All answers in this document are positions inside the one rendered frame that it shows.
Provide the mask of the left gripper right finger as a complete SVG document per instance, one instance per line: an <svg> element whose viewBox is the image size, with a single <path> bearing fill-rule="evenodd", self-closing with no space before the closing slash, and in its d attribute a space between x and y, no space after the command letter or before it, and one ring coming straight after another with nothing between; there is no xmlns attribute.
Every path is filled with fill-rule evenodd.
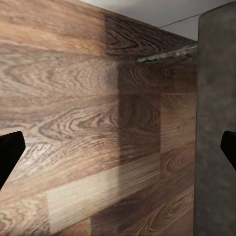
<svg viewBox="0 0 236 236"><path fill-rule="evenodd" d="M236 170L236 133L224 131L220 148Z"/></svg>

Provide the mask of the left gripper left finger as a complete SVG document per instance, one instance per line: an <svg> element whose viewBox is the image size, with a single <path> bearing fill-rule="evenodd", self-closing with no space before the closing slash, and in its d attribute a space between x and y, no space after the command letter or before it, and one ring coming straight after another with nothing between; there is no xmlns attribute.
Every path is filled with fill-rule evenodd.
<svg viewBox="0 0 236 236"><path fill-rule="evenodd" d="M0 137L0 190L26 149L21 131Z"/></svg>

